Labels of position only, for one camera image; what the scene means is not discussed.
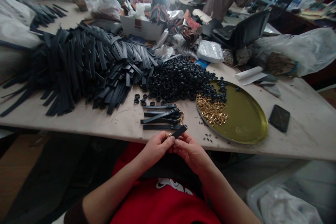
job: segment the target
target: black phone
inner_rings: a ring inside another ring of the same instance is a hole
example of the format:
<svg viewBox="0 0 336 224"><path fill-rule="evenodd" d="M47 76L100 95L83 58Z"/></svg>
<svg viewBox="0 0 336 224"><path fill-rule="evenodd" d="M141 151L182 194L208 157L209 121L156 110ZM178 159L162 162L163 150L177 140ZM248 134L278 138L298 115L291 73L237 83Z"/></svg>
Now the black phone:
<svg viewBox="0 0 336 224"><path fill-rule="evenodd" d="M281 132L287 132L290 113L279 105L274 105L272 113L268 119L268 122L280 130Z"/></svg>

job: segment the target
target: person's left hand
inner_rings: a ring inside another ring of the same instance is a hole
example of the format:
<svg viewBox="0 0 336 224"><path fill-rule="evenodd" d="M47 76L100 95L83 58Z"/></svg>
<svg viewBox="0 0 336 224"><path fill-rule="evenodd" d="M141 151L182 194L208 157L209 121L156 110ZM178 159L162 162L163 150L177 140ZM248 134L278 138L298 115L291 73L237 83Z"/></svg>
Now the person's left hand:
<svg viewBox="0 0 336 224"><path fill-rule="evenodd" d="M166 153L166 151L173 146L175 138L169 137L169 133L161 131L151 137L144 149L139 153L137 158L140 159L145 170L148 170L155 165Z"/></svg>

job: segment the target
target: person's right hand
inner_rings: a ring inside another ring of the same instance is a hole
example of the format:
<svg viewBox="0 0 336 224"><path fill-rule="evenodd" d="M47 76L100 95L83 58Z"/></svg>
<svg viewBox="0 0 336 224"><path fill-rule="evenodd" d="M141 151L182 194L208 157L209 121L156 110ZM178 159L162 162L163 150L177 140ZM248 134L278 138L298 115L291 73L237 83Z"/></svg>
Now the person's right hand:
<svg viewBox="0 0 336 224"><path fill-rule="evenodd" d="M175 140L173 152L180 155L198 176L208 172L214 166L202 146L187 132L184 132L181 137Z"/></svg>

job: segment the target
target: gold tray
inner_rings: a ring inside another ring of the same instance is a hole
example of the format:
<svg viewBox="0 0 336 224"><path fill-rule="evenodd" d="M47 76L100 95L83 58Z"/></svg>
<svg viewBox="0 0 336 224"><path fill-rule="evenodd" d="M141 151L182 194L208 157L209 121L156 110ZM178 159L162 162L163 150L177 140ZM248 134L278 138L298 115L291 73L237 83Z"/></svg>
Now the gold tray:
<svg viewBox="0 0 336 224"><path fill-rule="evenodd" d="M210 81L218 90L217 82L219 80ZM216 124L212 127L202 116L197 103L197 110L203 121L217 134L227 140L252 145L259 143L268 133L268 122L263 109L257 101L244 89L236 91L237 85L230 83L226 86L227 89L227 107L223 110L228 115L224 124Z"/></svg>

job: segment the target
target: white box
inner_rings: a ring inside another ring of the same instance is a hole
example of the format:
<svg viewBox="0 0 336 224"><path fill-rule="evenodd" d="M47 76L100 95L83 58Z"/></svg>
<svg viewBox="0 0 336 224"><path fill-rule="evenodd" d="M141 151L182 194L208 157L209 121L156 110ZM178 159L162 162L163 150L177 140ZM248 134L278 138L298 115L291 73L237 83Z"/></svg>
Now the white box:
<svg viewBox="0 0 336 224"><path fill-rule="evenodd" d="M133 34L149 41L158 41L163 33L163 24L158 25L127 16L120 16L120 21L127 36Z"/></svg>

